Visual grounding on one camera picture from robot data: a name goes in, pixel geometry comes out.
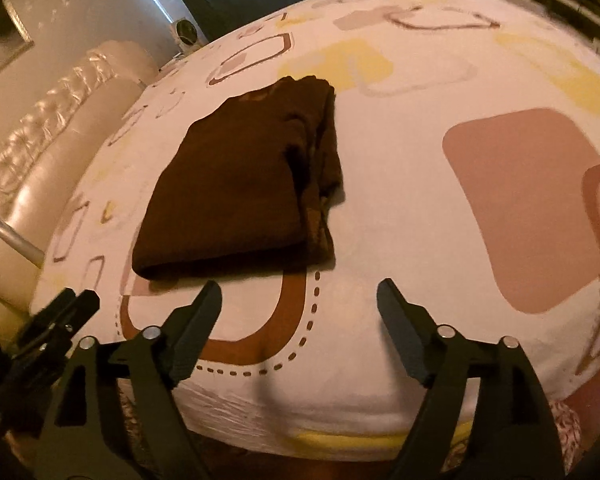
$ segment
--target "bed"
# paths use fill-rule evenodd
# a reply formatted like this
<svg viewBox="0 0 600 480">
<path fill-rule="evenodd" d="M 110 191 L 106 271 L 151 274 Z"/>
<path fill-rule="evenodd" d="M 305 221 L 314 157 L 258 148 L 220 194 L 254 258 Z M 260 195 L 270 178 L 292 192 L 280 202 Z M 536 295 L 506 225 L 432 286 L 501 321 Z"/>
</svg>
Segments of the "bed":
<svg viewBox="0 0 600 480">
<path fill-rule="evenodd" d="M 32 313 L 92 288 L 80 335 L 111 342 L 190 303 L 204 280 L 130 268 L 160 173 L 226 98 L 309 74 L 336 90 L 335 263 L 218 278 L 221 316 L 174 390 L 186 425 L 250 450 L 394 457 L 424 391 L 376 309 L 387 277 L 467 338 L 515 336 L 549 398 L 584 384 L 600 368 L 600 57 L 503 0 L 307 0 L 188 56 L 93 159 Z"/>
</svg>

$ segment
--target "folded cloth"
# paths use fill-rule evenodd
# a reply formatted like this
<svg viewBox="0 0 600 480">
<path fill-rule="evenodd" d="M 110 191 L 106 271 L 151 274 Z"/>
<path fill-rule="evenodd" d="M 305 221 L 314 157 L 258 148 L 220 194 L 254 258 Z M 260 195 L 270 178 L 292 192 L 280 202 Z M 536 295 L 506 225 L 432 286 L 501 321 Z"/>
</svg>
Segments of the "folded cloth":
<svg viewBox="0 0 600 480">
<path fill-rule="evenodd" d="M 193 123 L 162 172 L 133 250 L 147 279 L 280 270 L 333 258 L 342 184 L 334 89 L 285 77 Z"/>
</svg>

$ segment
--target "beige leather headboard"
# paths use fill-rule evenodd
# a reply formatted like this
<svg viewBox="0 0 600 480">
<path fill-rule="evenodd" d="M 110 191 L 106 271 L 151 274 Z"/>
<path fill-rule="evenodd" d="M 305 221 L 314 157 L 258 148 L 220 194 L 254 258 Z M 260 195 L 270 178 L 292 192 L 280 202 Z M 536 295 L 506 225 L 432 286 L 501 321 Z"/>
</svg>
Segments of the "beige leather headboard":
<svg viewBox="0 0 600 480">
<path fill-rule="evenodd" d="M 0 147 L 0 218 L 46 250 L 101 143 L 157 73 L 135 43 L 107 41 L 88 51 Z M 0 239 L 1 300 L 26 312 L 38 271 Z"/>
</svg>

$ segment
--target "clamp jaw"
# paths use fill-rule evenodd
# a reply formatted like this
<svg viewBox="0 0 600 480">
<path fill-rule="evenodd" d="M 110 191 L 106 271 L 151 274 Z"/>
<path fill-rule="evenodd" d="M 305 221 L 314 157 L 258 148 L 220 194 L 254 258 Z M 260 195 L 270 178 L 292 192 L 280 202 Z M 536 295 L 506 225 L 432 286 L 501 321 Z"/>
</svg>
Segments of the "clamp jaw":
<svg viewBox="0 0 600 480">
<path fill-rule="evenodd" d="M 171 396 L 188 378 L 218 319 L 220 287 L 208 282 L 161 327 L 130 341 L 78 343 L 54 394 L 40 438 L 35 476 L 43 480 L 154 478 L 136 465 L 126 445 L 117 379 L 130 378 L 144 434 L 163 480 L 208 480 Z"/>
<path fill-rule="evenodd" d="M 378 310 L 407 374 L 428 389 L 388 480 L 565 478 L 549 403 L 517 339 L 472 341 L 436 325 L 391 279 L 378 285 Z M 468 378 L 480 391 L 466 455 L 441 474 Z M 600 478 L 600 439 L 592 451 L 568 479 Z"/>
<path fill-rule="evenodd" d="M 0 382 L 0 434 L 8 429 L 40 434 L 51 386 L 62 376 L 71 339 L 99 310 L 92 290 L 77 297 L 64 289 L 36 314 L 16 338 Z"/>
</svg>

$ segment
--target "white wall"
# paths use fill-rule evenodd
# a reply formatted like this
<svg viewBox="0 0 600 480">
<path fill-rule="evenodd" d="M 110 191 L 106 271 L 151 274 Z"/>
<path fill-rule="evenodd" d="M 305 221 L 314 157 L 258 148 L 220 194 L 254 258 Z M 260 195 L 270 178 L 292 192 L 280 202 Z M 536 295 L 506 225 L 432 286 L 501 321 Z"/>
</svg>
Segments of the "white wall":
<svg viewBox="0 0 600 480">
<path fill-rule="evenodd" d="M 0 73 L 0 141 L 85 52 L 131 40 L 158 66 L 177 54 L 168 19 L 153 0 L 11 0 L 34 46 Z"/>
</svg>

